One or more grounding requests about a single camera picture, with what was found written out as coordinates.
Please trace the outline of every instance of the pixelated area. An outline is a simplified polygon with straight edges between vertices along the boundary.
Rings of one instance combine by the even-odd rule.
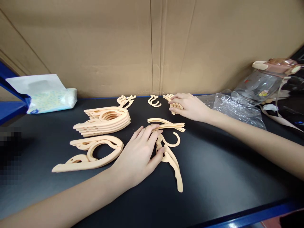
[[[0,184],[20,184],[21,128],[0,127],[0,155]]]

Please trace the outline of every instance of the peach hanger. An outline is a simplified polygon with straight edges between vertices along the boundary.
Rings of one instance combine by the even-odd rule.
[[[90,116],[90,120],[73,126],[84,137],[113,133],[131,123],[128,110],[122,107],[87,109],[84,112]]]
[[[155,95],[151,94],[151,98],[148,100],[148,104],[151,105],[151,106],[153,106],[153,107],[156,107],[156,108],[159,107],[159,106],[161,106],[162,104],[157,105],[159,103],[159,101],[156,102],[155,104],[152,103],[157,98],[158,98],[158,96],[155,96]]]
[[[153,131],[164,129],[164,128],[180,128],[184,127],[185,123],[171,123],[171,124],[161,124],[158,128],[153,129]]]
[[[119,107],[123,107],[126,103],[129,102],[129,104],[125,107],[125,109],[127,109],[128,107],[131,106],[131,104],[133,103],[133,99],[136,98],[136,95],[135,96],[129,96],[129,97],[125,97],[124,95],[121,95],[119,98],[117,98],[117,102],[119,103]]]
[[[156,141],[156,152],[158,152],[158,150],[162,147],[161,145],[162,145],[162,138],[161,138],[161,136],[158,136],[157,141]],[[177,190],[179,192],[183,192],[183,181],[181,178],[180,167],[178,165],[177,159],[176,159],[175,155],[173,154],[173,152],[168,147],[168,145],[165,144],[164,147],[165,147],[165,153],[164,153],[164,157],[161,161],[168,162],[173,167],[174,172],[175,172],[176,182],[177,182]]]
[[[111,154],[108,156],[97,160],[94,158],[93,151],[94,149],[101,144],[108,144],[110,147],[115,149]],[[59,172],[68,172],[68,171],[76,171],[76,170],[85,170],[85,169],[94,169],[102,167],[114,159],[116,159],[123,150],[123,143],[120,139],[114,136],[98,136],[92,137],[88,139],[80,139],[74,140],[70,142],[71,145],[76,146],[82,150],[88,150],[87,155],[79,154],[72,158],[70,158],[65,164],[58,164],[53,169],[52,172],[59,173]]]
[[[165,119],[161,119],[161,118],[150,118],[148,119],[148,123],[151,123],[151,122],[160,122],[160,123],[165,123],[165,124],[172,124],[170,121],[167,121]],[[182,128],[182,127],[174,127],[176,130],[179,130],[180,132],[184,132],[185,129]]]
[[[164,138],[164,136],[163,136],[162,134],[160,134],[160,136],[161,136],[162,141],[163,141],[166,145],[168,145],[168,146],[170,146],[170,147],[177,147],[177,146],[180,144],[181,139],[180,139],[180,137],[178,136],[177,133],[173,132],[173,134],[177,137],[177,143],[175,143],[175,144],[170,144],[170,143],[168,143],[168,142],[165,140],[165,138]]]
[[[171,98],[173,97],[174,95],[173,94],[167,94],[167,95],[163,95],[163,98],[165,98],[167,101],[171,101]],[[180,104],[178,103],[173,103],[173,104],[170,104],[170,107],[174,107],[174,108],[178,108],[178,109],[184,109],[183,106],[181,106]]]
[[[183,180],[181,178],[181,173],[168,152],[165,152],[165,156],[162,162],[169,162],[169,164],[173,167],[175,171],[176,182],[177,182],[177,190],[182,193],[184,191],[184,187],[183,187]]]

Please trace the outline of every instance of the clear plastic bag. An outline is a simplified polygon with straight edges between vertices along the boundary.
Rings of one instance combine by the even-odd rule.
[[[64,90],[51,90],[32,95],[27,99],[27,114],[39,114],[53,111],[71,109],[77,102],[77,90],[74,88]]]
[[[227,116],[266,130],[259,108],[223,93],[198,96],[208,107]]]

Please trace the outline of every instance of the hand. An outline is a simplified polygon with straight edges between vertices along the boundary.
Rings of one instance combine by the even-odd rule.
[[[151,124],[146,128],[141,126],[135,131],[111,167],[116,174],[121,176],[128,189],[138,185],[149,176],[163,158],[164,147],[150,159],[157,137],[162,133],[162,130],[153,131],[157,127],[159,124]]]
[[[182,105],[184,110],[170,107],[170,111],[195,121],[207,123],[217,113],[217,111],[210,109],[203,102],[201,102],[200,99],[189,93],[177,93],[169,102],[169,104],[173,103]]]

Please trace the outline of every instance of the plastic bag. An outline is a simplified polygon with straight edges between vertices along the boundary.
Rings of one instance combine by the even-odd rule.
[[[27,94],[27,114],[60,111],[73,108],[77,90],[66,89],[56,74],[21,76],[6,79],[19,93]]]
[[[214,110],[244,123],[266,130],[260,109],[249,103],[245,103],[244,101],[222,93],[198,96],[198,98]]]
[[[39,94],[32,95],[27,98],[29,101],[29,108],[27,114],[39,114],[45,112],[60,111],[71,109],[77,102],[77,90],[51,90]]]

